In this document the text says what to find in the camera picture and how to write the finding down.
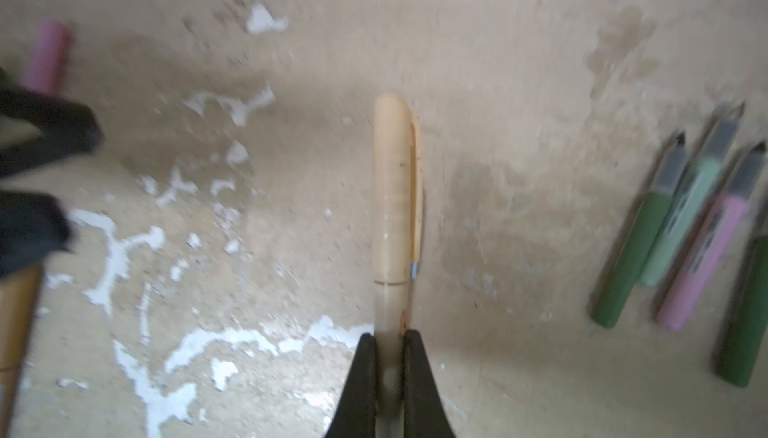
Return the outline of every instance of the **light green handle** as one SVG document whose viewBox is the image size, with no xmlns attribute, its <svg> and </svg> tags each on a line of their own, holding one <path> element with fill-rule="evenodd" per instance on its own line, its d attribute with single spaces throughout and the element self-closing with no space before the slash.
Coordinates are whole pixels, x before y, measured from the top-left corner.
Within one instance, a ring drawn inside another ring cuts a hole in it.
<svg viewBox="0 0 768 438">
<path fill-rule="evenodd" d="M 648 261 L 640 273 L 640 284 L 655 287 L 666 276 L 722 167 L 720 161 L 709 157 L 697 159 L 690 165 L 675 193 L 664 227 L 650 249 Z"/>
<path fill-rule="evenodd" d="M 601 327 L 616 326 L 671 205 L 672 195 L 666 193 L 648 193 L 643 200 L 627 242 L 592 311 L 592 319 Z"/>
</svg>

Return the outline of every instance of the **pen cap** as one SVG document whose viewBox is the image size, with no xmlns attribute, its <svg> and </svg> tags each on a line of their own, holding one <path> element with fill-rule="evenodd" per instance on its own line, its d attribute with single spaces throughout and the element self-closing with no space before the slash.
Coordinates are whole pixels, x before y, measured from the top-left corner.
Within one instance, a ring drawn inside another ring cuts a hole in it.
<svg viewBox="0 0 768 438">
<path fill-rule="evenodd" d="M 734 173 L 728 178 L 725 193 L 749 200 L 755 189 L 757 179 L 765 166 L 766 144 L 765 142 L 752 148 L 744 154 Z"/>
<path fill-rule="evenodd" d="M 685 136 L 680 133 L 677 137 L 677 143 L 667 149 L 664 157 L 661 158 L 659 169 L 656 171 L 656 176 L 650 183 L 648 191 L 674 194 L 689 158 L 690 154 L 685 150 Z"/>
<path fill-rule="evenodd" d="M 733 108 L 719 106 L 715 109 L 715 115 L 717 122 L 701 148 L 701 156 L 723 161 L 741 125 L 744 103 Z"/>
</svg>

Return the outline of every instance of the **floor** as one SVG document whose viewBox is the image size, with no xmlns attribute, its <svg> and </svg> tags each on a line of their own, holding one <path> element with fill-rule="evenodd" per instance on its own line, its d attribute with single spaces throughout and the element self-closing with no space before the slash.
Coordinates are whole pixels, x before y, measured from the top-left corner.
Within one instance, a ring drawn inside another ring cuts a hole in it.
<svg viewBox="0 0 768 438">
<path fill-rule="evenodd" d="M 40 18 L 71 25 L 63 94 L 107 138 L 5 183 L 78 232 L 14 436 L 321 436 L 372 320 L 384 91 L 424 128 L 412 324 L 457 436 L 768 429 L 768 354 L 745 390 L 710 366 L 759 200 L 682 333 L 653 290 L 614 330 L 587 312 L 674 130 L 746 99 L 734 151 L 768 135 L 768 0 L 0 1 L 11 72 Z M 259 3 L 288 28 L 247 34 Z"/>
</svg>

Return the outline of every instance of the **white paint splatter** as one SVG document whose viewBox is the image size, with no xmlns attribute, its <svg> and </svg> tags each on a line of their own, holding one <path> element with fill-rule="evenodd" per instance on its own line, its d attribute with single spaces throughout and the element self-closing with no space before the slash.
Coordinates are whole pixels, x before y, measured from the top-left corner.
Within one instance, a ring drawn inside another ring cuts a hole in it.
<svg viewBox="0 0 768 438">
<path fill-rule="evenodd" d="M 69 219 L 81 226 L 98 228 L 107 238 L 107 258 L 104 261 L 104 273 L 96 288 L 87 289 L 83 294 L 91 304 L 104 307 L 104 312 L 112 318 L 112 287 L 118 276 L 129 278 L 130 259 L 128 252 L 140 244 L 148 244 L 157 251 L 165 242 L 165 232 L 162 228 L 152 226 L 148 233 L 136 234 L 123 240 L 116 240 L 114 232 L 117 229 L 114 221 L 105 214 L 92 213 L 85 210 L 72 210 Z"/>
<path fill-rule="evenodd" d="M 192 181 L 184 181 L 181 179 L 181 169 L 178 164 L 174 164 L 174 166 L 170 168 L 170 187 L 155 200 L 156 204 L 162 207 L 172 201 L 176 201 L 179 191 L 195 194 L 197 193 L 197 184 Z"/>
<path fill-rule="evenodd" d="M 75 381 L 72 380 L 72 378 L 59 378 L 56 380 L 56 384 L 61 386 L 62 388 L 66 388 L 69 385 L 76 385 L 81 390 L 87 390 L 88 389 L 88 382 L 85 381 Z"/>
<path fill-rule="evenodd" d="M 149 346 L 150 332 L 149 332 L 149 320 L 147 319 L 147 312 L 149 311 L 149 305 L 151 303 L 150 294 L 152 293 L 152 285 L 144 282 L 144 292 L 141 294 L 141 302 L 136 307 L 139 311 L 139 333 L 141 334 L 141 344 L 145 347 Z"/>
<path fill-rule="evenodd" d="M 229 180 L 213 180 L 210 182 L 210 193 L 214 196 L 218 196 L 222 190 L 235 191 L 235 182 L 232 179 Z"/>
<path fill-rule="evenodd" d="M 144 191 L 147 191 L 151 196 L 158 195 L 158 182 L 154 180 L 152 176 L 142 174 L 138 178 L 139 184 L 143 187 Z"/>
<path fill-rule="evenodd" d="M 248 34 L 263 34 L 270 31 L 282 32 L 288 29 L 288 17 L 274 19 L 266 7 L 259 3 L 251 6 L 250 17 L 245 23 Z"/>
<path fill-rule="evenodd" d="M 187 260 L 183 258 L 178 260 L 174 266 L 170 267 L 170 280 L 176 283 L 181 281 L 181 275 L 188 267 L 190 267 L 190 264 L 187 263 Z"/>
<path fill-rule="evenodd" d="M 482 291 L 491 297 L 498 297 L 498 289 L 493 283 L 493 276 L 491 274 L 482 275 Z"/>
<path fill-rule="evenodd" d="M 237 253 L 239 249 L 240 241 L 238 240 L 230 240 L 224 247 L 224 251 L 226 251 L 227 254 Z"/>
<path fill-rule="evenodd" d="M 333 395 L 327 391 L 321 391 L 319 393 L 304 393 L 297 396 L 306 401 L 310 406 L 320 408 L 321 410 L 333 411 L 335 406 Z"/>
<path fill-rule="evenodd" d="M 301 353 L 311 340 L 315 340 L 321 345 L 334 342 L 341 343 L 346 345 L 347 348 L 354 350 L 357 347 L 357 342 L 360 340 L 360 335 L 364 333 L 373 333 L 373 325 L 364 324 L 345 330 L 340 327 L 334 327 L 331 318 L 322 316 L 312 324 L 309 330 L 307 330 L 305 337 L 301 340 L 293 338 L 283 340 L 280 341 L 277 347 L 281 353 L 288 353 L 290 351 Z"/>
<path fill-rule="evenodd" d="M 240 220 L 240 212 L 235 208 L 226 207 L 222 203 L 214 203 L 214 215 L 216 224 L 226 234 L 232 234 L 235 225 Z"/>
<path fill-rule="evenodd" d="M 226 391 L 226 380 L 237 373 L 237 366 L 231 361 L 219 361 L 213 358 L 210 361 L 211 378 L 214 379 L 214 387 L 219 391 Z"/>
<path fill-rule="evenodd" d="M 203 246 L 202 242 L 200 241 L 200 237 L 195 233 L 190 233 L 189 237 L 187 238 L 187 244 L 193 250 L 199 250 L 200 247 Z"/>
<path fill-rule="evenodd" d="M 286 276 L 293 276 L 291 271 L 286 268 L 286 266 L 283 264 L 282 261 L 275 261 L 275 273 L 277 273 L 277 276 L 284 278 Z"/>
<path fill-rule="evenodd" d="M 226 163 L 232 167 L 248 161 L 248 150 L 239 141 L 233 141 L 230 149 L 226 151 Z"/>
<path fill-rule="evenodd" d="M 198 328 L 187 333 L 181 339 L 178 348 L 165 360 L 165 373 L 171 374 L 179 368 L 188 366 L 196 356 L 205 351 L 208 345 L 218 341 L 229 343 L 233 349 L 241 344 L 256 344 L 262 351 L 268 351 L 274 356 L 278 354 L 275 345 L 257 330 L 226 328 L 224 331 L 207 331 Z"/>
<path fill-rule="evenodd" d="M 197 385 L 185 383 L 164 396 L 150 380 L 147 366 L 140 366 L 117 340 L 112 343 L 115 359 L 123 369 L 123 374 L 134 382 L 134 393 L 147 408 L 147 438 L 162 438 L 160 427 L 171 417 L 189 421 L 189 406 L 197 396 Z"/>
<path fill-rule="evenodd" d="M 181 101 L 181 104 L 204 117 L 205 105 L 209 99 L 216 100 L 219 106 L 232 117 L 232 122 L 235 126 L 242 127 L 245 126 L 248 115 L 253 111 L 273 104 L 277 98 L 272 88 L 267 85 L 259 94 L 250 98 L 246 103 L 236 97 L 201 90 L 192 94 L 188 100 Z"/>
<path fill-rule="evenodd" d="M 72 284 L 74 279 L 68 274 L 45 274 L 45 286 L 49 289 L 56 289 L 62 283 Z"/>
</svg>

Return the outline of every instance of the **pink handle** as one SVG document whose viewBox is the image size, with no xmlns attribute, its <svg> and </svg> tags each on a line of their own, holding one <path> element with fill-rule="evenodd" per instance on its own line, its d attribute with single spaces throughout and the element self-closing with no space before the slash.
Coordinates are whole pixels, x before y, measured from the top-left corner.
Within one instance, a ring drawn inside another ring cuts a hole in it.
<svg viewBox="0 0 768 438">
<path fill-rule="evenodd" d="M 69 31 L 56 20 L 44 19 L 22 84 L 41 94 L 55 94 L 69 46 Z"/>
<path fill-rule="evenodd" d="M 749 203 L 740 197 L 721 195 L 717 198 L 706 215 L 683 269 L 656 315 L 659 324 L 671 331 L 683 328 L 748 206 Z"/>
</svg>

